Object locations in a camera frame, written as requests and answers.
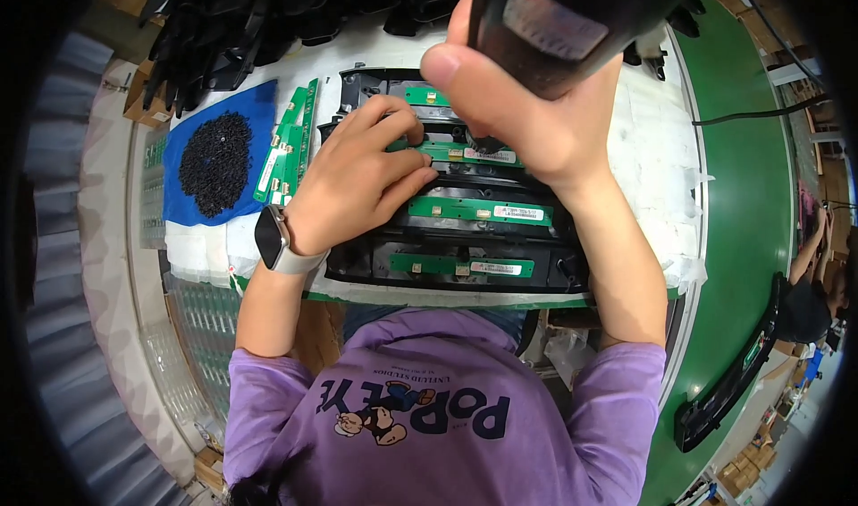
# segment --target smartwatch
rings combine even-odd
[[[281,274],[306,274],[316,269],[330,249],[322,254],[301,256],[289,248],[292,240],[286,228],[286,216],[283,206],[269,204],[259,213],[254,236],[257,240],[259,254],[263,257],[265,267]]]

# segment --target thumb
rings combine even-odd
[[[437,44],[423,54],[421,74],[444,93],[477,137],[491,135],[521,147],[545,103],[494,61],[456,44]]]
[[[393,182],[381,195],[376,214],[383,218],[381,223],[389,221],[396,210],[414,197],[423,186],[437,178],[437,171],[432,167],[421,167],[408,175]]]

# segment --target power screwdriver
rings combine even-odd
[[[467,45],[556,100],[651,31],[681,0],[474,0]],[[478,151],[504,144],[471,138]]]

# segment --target label sticker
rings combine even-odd
[[[263,167],[263,176],[259,179],[259,183],[257,184],[257,191],[268,191],[268,179],[271,178],[273,164],[277,161],[277,156],[281,153],[282,151],[280,150],[273,150],[269,154],[269,158],[265,162],[265,167]]]
[[[466,148],[465,157],[471,157],[473,159],[490,159],[495,162],[504,162],[505,164],[514,164],[516,162],[516,154],[513,151],[497,151],[494,154],[480,154],[473,148]]]
[[[607,27],[555,0],[506,0],[504,25],[537,50],[579,61],[605,39]]]
[[[545,218],[545,212],[539,208],[495,207],[494,217],[542,221]]]
[[[489,262],[471,262],[471,271],[481,274],[521,275],[522,267],[517,264],[491,264]]]

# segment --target pile of screws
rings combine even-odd
[[[229,111],[197,128],[182,152],[178,181],[200,213],[213,218],[235,206],[247,185],[253,133],[246,116]]]

